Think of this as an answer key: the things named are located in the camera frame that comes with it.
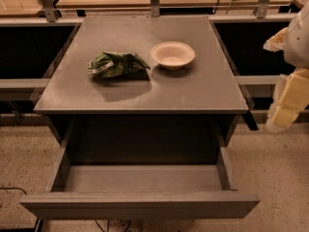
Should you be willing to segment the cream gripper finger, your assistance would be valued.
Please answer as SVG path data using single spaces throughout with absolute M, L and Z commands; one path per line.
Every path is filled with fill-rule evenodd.
M 287 130 L 297 119 L 298 113 L 281 106 L 272 106 L 267 115 L 266 128 L 278 133 Z

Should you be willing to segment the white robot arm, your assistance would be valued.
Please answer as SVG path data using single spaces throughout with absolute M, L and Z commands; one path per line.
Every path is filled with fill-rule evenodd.
M 263 49 L 282 50 L 285 62 L 295 67 L 289 75 L 280 75 L 267 114 L 267 130 L 281 132 L 309 105 L 309 2 L 288 27 L 265 42 Z

